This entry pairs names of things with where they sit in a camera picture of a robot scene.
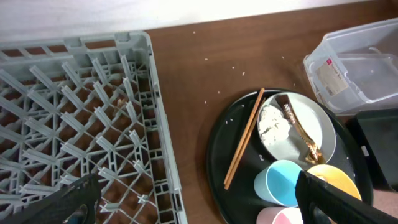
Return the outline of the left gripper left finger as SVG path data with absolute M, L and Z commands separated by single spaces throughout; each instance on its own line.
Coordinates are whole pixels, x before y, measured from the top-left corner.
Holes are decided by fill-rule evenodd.
M 1 223 L 94 223 L 100 205 L 101 187 L 96 174 L 88 174 L 61 188 Z

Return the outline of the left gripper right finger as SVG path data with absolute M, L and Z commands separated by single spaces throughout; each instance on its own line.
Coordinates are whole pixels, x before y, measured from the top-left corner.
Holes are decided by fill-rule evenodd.
M 301 171 L 295 196 L 304 223 L 397 224 L 397 219 Z

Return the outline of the yellow bowl with shells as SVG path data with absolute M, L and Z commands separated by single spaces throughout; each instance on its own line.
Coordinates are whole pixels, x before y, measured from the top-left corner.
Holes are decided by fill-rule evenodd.
M 307 172 L 357 198 L 358 200 L 362 200 L 355 183 L 339 168 L 328 164 L 319 164 L 311 167 Z

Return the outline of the light blue cup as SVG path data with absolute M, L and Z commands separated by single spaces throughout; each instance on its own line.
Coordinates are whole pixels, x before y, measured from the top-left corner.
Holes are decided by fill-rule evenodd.
M 270 203 L 297 207 L 295 186 L 302 168 L 288 160 L 278 160 L 262 170 L 254 179 L 256 195 Z

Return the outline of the gold brown snack wrapper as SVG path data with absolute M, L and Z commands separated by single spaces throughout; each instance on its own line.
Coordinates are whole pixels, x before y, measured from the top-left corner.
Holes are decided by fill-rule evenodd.
M 293 127 L 296 129 L 300 137 L 304 140 L 308 147 L 308 154 L 305 160 L 310 164 L 325 164 L 326 160 L 320 150 L 318 144 L 308 135 L 301 125 L 288 95 L 279 95 L 276 97 L 277 104 L 282 108 L 285 116 L 289 119 Z

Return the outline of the pink cup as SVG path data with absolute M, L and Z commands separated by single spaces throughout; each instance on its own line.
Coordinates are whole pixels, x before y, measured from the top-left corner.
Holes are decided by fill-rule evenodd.
M 267 207 L 259 212 L 256 224 L 303 224 L 303 219 L 299 208 Z

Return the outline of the white tissue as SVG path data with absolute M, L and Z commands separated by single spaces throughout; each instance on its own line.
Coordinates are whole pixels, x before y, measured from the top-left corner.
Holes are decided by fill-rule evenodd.
M 264 106 L 259 117 L 259 134 L 266 146 L 286 140 L 289 136 L 290 124 L 284 114 L 272 105 Z

